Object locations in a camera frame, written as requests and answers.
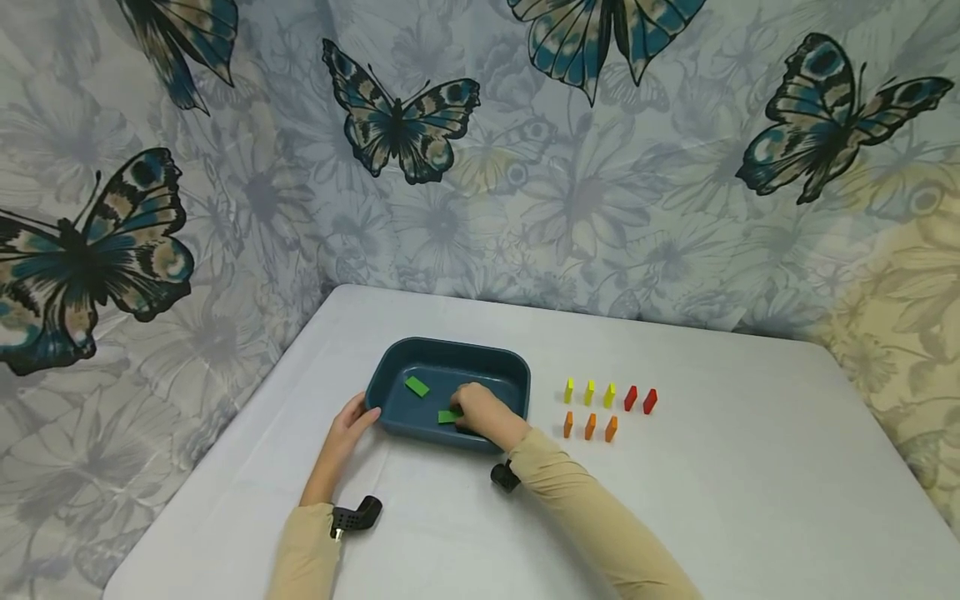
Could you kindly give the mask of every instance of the butterfly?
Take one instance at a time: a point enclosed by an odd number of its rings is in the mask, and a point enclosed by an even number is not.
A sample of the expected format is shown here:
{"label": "butterfly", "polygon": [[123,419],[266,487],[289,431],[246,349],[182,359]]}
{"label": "butterfly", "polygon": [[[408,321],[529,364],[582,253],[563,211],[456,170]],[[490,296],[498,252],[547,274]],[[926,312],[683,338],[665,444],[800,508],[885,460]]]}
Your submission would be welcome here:
{"label": "butterfly", "polygon": [[[862,86],[863,67],[860,75]],[[850,168],[860,146],[890,139],[907,121],[935,109],[951,88],[942,77],[912,79],[861,104],[847,53],[830,36],[809,34],[786,60],[783,81],[767,104],[767,118],[777,125],[747,146],[736,176],[760,196],[809,176],[797,204],[811,203]]]}
{"label": "butterfly", "polygon": [[0,361],[18,375],[67,367],[96,352],[95,303],[148,322],[190,293],[193,255],[171,237],[186,220],[179,178],[169,150],[141,152],[80,230],[80,216],[52,226],[0,209]]}
{"label": "butterfly", "polygon": [[469,194],[513,194],[527,182],[529,169],[540,164],[557,127],[540,116],[507,129],[481,123],[474,123],[464,139],[450,170],[453,183]]}
{"label": "butterfly", "polygon": [[209,112],[183,54],[230,87],[237,35],[235,0],[117,0],[140,47],[178,107]]}
{"label": "butterfly", "polygon": [[408,183],[440,181],[453,165],[447,140],[467,133],[470,114],[480,106],[480,84],[472,79],[447,82],[404,106],[329,39],[324,39],[324,63],[337,104],[348,112],[344,133],[353,155],[370,174],[379,177],[387,160],[399,156]]}
{"label": "butterfly", "polygon": [[706,0],[507,0],[519,21],[533,21],[530,62],[548,77],[579,87],[590,105],[610,50],[627,60],[634,85],[647,63],[682,32]]}
{"label": "butterfly", "polygon": [[600,77],[600,100],[607,105],[619,105],[630,114],[641,114],[646,109],[656,112],[670,110],[666,87],[653,73],[647,73],[634,85],[626,64],[611,64]]}

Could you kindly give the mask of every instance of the finger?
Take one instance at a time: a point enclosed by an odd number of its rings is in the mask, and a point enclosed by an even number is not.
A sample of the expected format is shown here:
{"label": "finger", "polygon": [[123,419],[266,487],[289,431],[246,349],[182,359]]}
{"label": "finger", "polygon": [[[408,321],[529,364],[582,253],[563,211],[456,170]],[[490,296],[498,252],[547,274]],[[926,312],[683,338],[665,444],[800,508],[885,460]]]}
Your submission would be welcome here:
{"label": "finger", "polygon": [[358,412],[363,411],[364,400],[366,399],[367,392],[361,392],[352,397],[347,404],[344,404],[344,408],[337,415],[336,420],[344,427],[350,427],[350,424],[356,420]]}
{"label": "finger", "polygon": [[350,426],[350,429],[347,430],[347,433],[350,435],[351,440],[356,443],[360,439],[360,436],[363,435],[364,431],[370,428],[377,419],[380,418],[380,407],[375,406],[369,411],[364,413],[360,419],[357,419],[356,422]]}
{"label": "finger", "polygon": [[453,393],[453,396],[450,397],[451,407],[460,406],[460,391],[463,390],[466,385],[466,383],[462,384],[459,388],[457,388],[457,391]]}

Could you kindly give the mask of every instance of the green block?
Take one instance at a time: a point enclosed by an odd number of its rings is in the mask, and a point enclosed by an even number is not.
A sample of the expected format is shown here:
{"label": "green block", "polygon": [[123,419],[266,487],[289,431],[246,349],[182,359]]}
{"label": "green block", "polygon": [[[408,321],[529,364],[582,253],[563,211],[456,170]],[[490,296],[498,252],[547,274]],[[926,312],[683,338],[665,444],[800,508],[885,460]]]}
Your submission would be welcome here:
{"label": "green block", "polygon": [[423,382],[416,377],[407,377],[404,383],[407,384],[407,387],[410,388],[414,394],[420,397],[426,396],[426,393],[430,391],[430,388],[423,385]]}
{"label": "green block", "polygon": [[462,417],[464,414],[460,411],[439,411],[437,413],[437,423],[443,425],[445,423],[452,423]]}

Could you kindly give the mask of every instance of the white table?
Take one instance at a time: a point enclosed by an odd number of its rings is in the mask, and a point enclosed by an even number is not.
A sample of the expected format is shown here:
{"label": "white table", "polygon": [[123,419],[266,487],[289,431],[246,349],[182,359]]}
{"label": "white table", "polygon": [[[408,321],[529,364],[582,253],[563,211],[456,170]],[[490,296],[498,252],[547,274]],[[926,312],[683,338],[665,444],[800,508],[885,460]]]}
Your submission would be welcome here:
{"label": "white table", "polygon": [[[110,580],[107,600],[260,599],[276,540],[330,420],[407,336],[508,348],[533,374],[530,422],[671,550],[706,598],[960,597],[960,543],[822,348],[470,300],[342,286]],[[568,377],[592,408],[573,406]],[[602,407],[616,383],[615,412]],[[656,387],[645,417],[636,384]],[[597,412],[613,444],[583,439]],[[393,438],[362,443],[340,503],[384,504],[347,539],[335,597],[601,598],[611,591],[492,459]]]}

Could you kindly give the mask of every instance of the red block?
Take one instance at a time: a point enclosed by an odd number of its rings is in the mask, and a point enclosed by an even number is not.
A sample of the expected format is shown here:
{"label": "red block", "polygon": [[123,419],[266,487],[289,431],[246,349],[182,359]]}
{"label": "red block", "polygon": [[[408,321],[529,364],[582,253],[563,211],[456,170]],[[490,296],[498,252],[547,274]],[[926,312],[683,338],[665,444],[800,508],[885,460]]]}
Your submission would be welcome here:
{"label": "red block", "polygon": [[634,403],[636,402],[636,385],[630,386],[630,392],[627,392],[627,397],[623,399],[623,408],[629,413],[634,409]]}
{"label": "red block", "polygon": [[657,403],[657,388],[650,388],[645,400],[643,400],[643,414],[649,415],[654,410],[654,404]]}

